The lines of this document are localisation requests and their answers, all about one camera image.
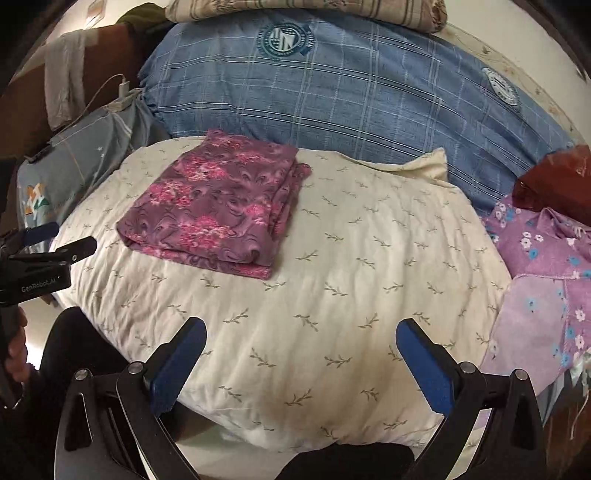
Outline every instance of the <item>white bedsheet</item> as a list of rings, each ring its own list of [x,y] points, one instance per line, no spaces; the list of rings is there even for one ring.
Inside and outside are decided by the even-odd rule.
[[[510,282],[467,198],[443,181],[443,150],[373,168],[300,150],[313,173],[263,282],[131,251],[114,230],[202,138],[138,150],[70,215],[53,248],[93,235],[98,249],[72,267],[60,301],[80,306],[130,360],[202,318],[207,345],[179,400],[255,445],[424,447],[441,415],[400,358],[398,321],[414,317],[456,360],[479,365]]]

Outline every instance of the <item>purple floral fabric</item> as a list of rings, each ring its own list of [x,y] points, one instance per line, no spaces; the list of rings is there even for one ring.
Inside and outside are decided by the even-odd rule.
[[[117,223],[131,249],[266,279],[311,169],[297,148],[210,130]]]
[[[506,374],[503,368],[537,364],[547,379],[556,367],[549,384],[591,352],[591,228],[550,208],[514,208],[510,196],[495,206],[485,227],[516,278],[505,294],[483,370]]]

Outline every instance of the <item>blue gripper pad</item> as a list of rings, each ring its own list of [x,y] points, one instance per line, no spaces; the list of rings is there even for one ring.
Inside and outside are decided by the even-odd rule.
[[[150,408],[156,417],[173,408],[206,342],[204,321],[190,317],[166,344],[172,351],[150,382]]]
[[[414,328],[423,334],[423,338]],[[434,346],[414,320],[405,319],[396,327],[396,347],[429,406],[433,411],[447,417],[453,407],[453,383],[431,353],[430,349]]]

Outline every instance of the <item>circular logo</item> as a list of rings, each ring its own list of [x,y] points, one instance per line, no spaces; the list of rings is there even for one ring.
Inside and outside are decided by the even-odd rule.
[[[492,90],[496,93],[498,98],[503,100],[507,105],[519,106],[517,90],[515,90],[515,87],[513,87],[503,75],[487,67],[484,67],[482,71],[488,77]]]
[[[308,25],[284,22],[261,30],[256,42],[261,52],[281,59],[296,53],[306,55],[314,46],[314,36]]]

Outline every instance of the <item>metal screw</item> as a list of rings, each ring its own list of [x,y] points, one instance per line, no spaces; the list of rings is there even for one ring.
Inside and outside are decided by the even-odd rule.
[[[127,371],[132,375],[140,373],[143,369],[144,364],[142,362],[133,362],[127,367]]]
[[[527,380],[527,372],[525,370],[522,370],[521,368],[518,368],[517,370],[515,370],[515,376],[517,378],[519,378],[519,380]]]
[[[462,362],[460,364],[460,368],[462,369],[462,372],[464,372],[465,374],[472,374],[476,371],[476,367],[473,363],[470,362]]]
[[[76,375],[74,377],[77,380],[84,380],[86,377],[88,377],[88,370],[86,370],[85,368],[81,368],[76,372]]]

